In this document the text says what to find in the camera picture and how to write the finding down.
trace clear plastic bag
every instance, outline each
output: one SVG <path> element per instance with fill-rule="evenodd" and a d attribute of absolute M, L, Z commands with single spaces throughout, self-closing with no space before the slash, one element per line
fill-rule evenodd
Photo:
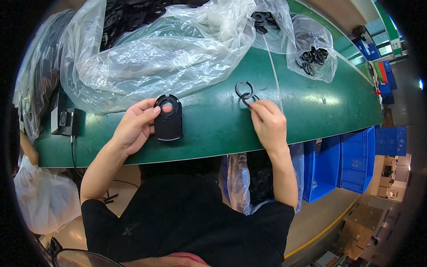
<path fill-rule="evenodd" d="M 290 145 L 289 151 L 298 185 L 298 205 L 295 210 L 297 213 L 301 210 L 302 193 L 304 192 L 304 143 Z"/>
<path fill-rule="evenodd" d="M 246 0 L 167 7 L 99 52 L 106 0 L 89 0 L 64 32 L 61 85 L 87 113 L 122 111 L 162 94 L 183 97 L 225 80 L 255 39 Z"/>
<path fill-rule="evenodd" d="M 82 214 L 77 186 L 58 169 L 41 169 L 24 155 L 13 179 L 28 229 L 38 235 L 57 232 Z"/>
<path fill-rule="evenodd" d="M 231 208 L 245 215 L 251 214 L 249 175 L 246 153 L 227 155 L 227 191 Z"/>
<path fill-rule="evenodd" d="M 23 117 L 21 130 L 25 129 L 31 141 L 38 137 L 40 119 L 58 85 L 61 35 L 74 14 L 74 10 L 67 9 L 51 15 L 39 27 L 21 63 L 13 104 Z"/>
<path fill-rule="evenodd" d="M 298 205 L 295 213 L 301 210 L 302 193 L 304 191 L 304 143 L 290 146 L 292 165 L 298 185 Z M 226 198 L 230 201 L 231 207 L 245 215 L 254 214 L 262 205 L 275 201 L 266 200 L 255 207 L 251 204 L 249 185 L 251 181 L 246 153 L 236 153 L 227 155 L 227 192 Z"/>
<path fill-rule="evenodd" d="M 288 69 L 312 80 L 331 83 L 335 76 L 338 61 L 333 48 L 333 39 L 330 31 L 316 20 L 302 14 L 291 14 L 291 17 L 297 52 L 286 55 Z M 311 64 L 314 69 L 313 76 L 308 75 L 295 62 L 302 53 L 311 51 L 312 47 L 316 49 L 323 48 L 328 51 L 328 57 L 325 59 L 323 65 Z"/>
<path fill-rule="evenodd" d="M 295 53 L 295 35 L 292 26 L 292 20 L 289 13 L 289 5 L 286 0 L 258 0 L 260 3 L 256 7 L 256 11 L 270 12 L 280 30 L 274 26 L 266 25 L 268 30 L 266 34 L 256 33 L 255 42 L 252 47 L 263 50 L 270 50 L 276 54 Z"/>

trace pile of black washers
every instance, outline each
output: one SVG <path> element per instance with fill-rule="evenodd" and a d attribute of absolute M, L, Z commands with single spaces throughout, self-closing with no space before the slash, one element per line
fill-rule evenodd
<path fill-rule="evenodd" d="M 255 30 L 260 34 L 268 33 L 265 28 L 267 24 L 280 29 L 270 12 L 254 12 L 252 13 L 252 17 L 255 19 Z"/>
<path fill-rule="evenodd" d="M 153 23 L 166 12 L 167 6 L 199 7 L 206 2 L 208 0 L 107 0 L 100 51 L 111 48 L 122 33 Z"/>
<path fill-rule="evenodd" d="M 311 51 L 302 53 L 302 55 L 295 60 L 295 63 L 299 68 L 304 69 L 307 75 L 314 76 L 314 68 L 311 64 L 317 63 L 322 66 L 325 64 L 326 58 L 328 58 L 328 51 L 326 49 L 311 47 Z"/>

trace person's right hand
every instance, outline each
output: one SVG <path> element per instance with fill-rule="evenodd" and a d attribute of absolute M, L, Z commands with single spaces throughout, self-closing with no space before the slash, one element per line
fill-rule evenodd
<path fill-rule="evenodd" d="M 249 104 L 255 132 L 267 153 L 280 153 L 288 148 L 286 117 L 271 101 L 258 100 Z"/>

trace green workbench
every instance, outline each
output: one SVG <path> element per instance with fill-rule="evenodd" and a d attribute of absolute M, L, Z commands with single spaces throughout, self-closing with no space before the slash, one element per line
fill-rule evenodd
<path fill-rule="evenodd" d="M 383 122 L 378 96 L 366 78 L 366 60 L 339 30 L 293 0 L 292 12 L 302 13 L 327 25 L 334 38 L 338 68 L 332 83 L 313 81 L 287 68 L 286 55 L 271 54 L 283 112 L 287 118 L 289 144 L 351 132 Z M 251 48 L 223 82 L 180 98 L 184 137 L 170 143 L 150 138 L 125 164 L 174 161 L 258 150 L 262 146 L 252 126 L 250 111 L 234 91 L 239 81 L 249 80 L 255 94 L 279 105 L 272 65 L 267 51 Z M 111 138 L 123 113 L 104 116 L 84 114 L 80 135 L 74 143 L 78 167 L 87 167 Z M 35 141 L 40 167 L 72 167 L 70 138 L 50 134 L 50 118 L 42 120 Z"/>

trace blue storage bin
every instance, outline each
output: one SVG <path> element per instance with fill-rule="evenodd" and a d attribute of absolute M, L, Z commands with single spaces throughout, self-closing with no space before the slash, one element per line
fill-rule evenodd
<path fill-rule="evenodd" d="M 368 45 L 368 47 L 369 47 L 369 53 L 370 53 L 370 55 L 366 57 L 368 60 L 372 61 L 372 60 L 379 59 L 381 57 L 380 52 L 378 52 L 377 46 L 374 43 Z"/>
<path fill-rule="evenodd" d="M 387 134 L 387 154 L 388 156 L 396 156 L 397 153 L 397 133 L 396 127 L 386 128 Z"/>
<path fill-rule="evenodd" d="M 315 141 L 304 142 L 304 192 L 302 198 L 312 203 L 336 187 L 339 172 L 339 135 L 323 138 L 320 151 Z"/>
<path fill-rule="evenodd" d="M 406 156 L 406 126 L 396 128 L 396 156 Z"/>
<path fill-rule="evenodd" d="M 391 96 L 383 97 L 383 104 L 384 105 L 391 105 L 394 103 L 395 103 L 395 98 L 394 98 L 393 94 L 391 94 Z"/>
<path fill-rule="evenodd" d="M 375 129 L 341 135 L 341 168 L 337 187 L 363 194 L 374 174 Z"/>
<path fill-rule="evenodd" d="M 377 155 L 406 156 L 406 126 L 376 128 Z"/>
<path fill-rule="evenodd" d="M 387 128 L 375 128 L 376 154 L 387 155 Z"/>
<path fill-rule="evenodd" d="M 392 89 L 388 83 L 378 84 L 378 89 L 381 91 L 381 97 L 383 98 L 393 96 Z"/>
<path fill-rule="evenodd" d="M 396 90 L 398 88 L 396 84 L 396 79 L 392 71 L 392 67 L 390 66 L 390 62 L 388 60 L 383 61 L 384 70 L 386 71 L 387 83 L 390 86 L 391 90 Z"/>

